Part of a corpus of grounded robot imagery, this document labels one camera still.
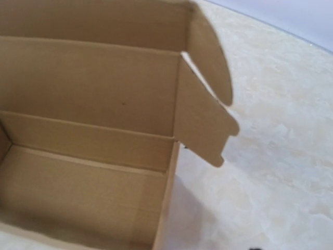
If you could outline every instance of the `cardboard box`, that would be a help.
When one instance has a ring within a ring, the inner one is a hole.
[[[238,133],[185,51],[230,105],[223,52],[193,3],[0,1],[0,230],[160,249],[179,143],[220,166]]]

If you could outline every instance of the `table surface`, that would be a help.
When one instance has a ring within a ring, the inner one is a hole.
[[[181,150],[165,250],[331,250],[333,55],[198,2],[228,59],[240,134],[222,168]],[[1,232],[0,249],[54,250]]]

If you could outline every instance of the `box side flap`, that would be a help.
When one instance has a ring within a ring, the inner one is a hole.
[[[219,39],[201,9],[193,4],[187,51],[209,86],[225,105],[233,102],[232,80]]]
[[[237,135],[235,119],[206,90],[189,65],[181,60],[174,135],[190,150],[214,166],[223,163],[221,152],[231,135]]]
[[[121,44],[171,51],[186,47],[188,8],[151,0],[3,0],[0,35]]]
[[[0,162],[5,157],[10,146],[11,146],[11,142],[8,139],[2,125],[0,124]]]

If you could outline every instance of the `open cardboard box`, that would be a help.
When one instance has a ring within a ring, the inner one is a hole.
[[[0,1],[0,230],[160,249],[179,142],[220,166],[238,132],[216,98],[230,75],[193,3]]]

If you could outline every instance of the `white marble table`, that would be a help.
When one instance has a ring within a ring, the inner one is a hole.
[[[241,131],[220,169],[181,151],[165,250],[332,250],[333,55],[198,2],[224,46]],[[0,249],[54,250],[5,233]]]

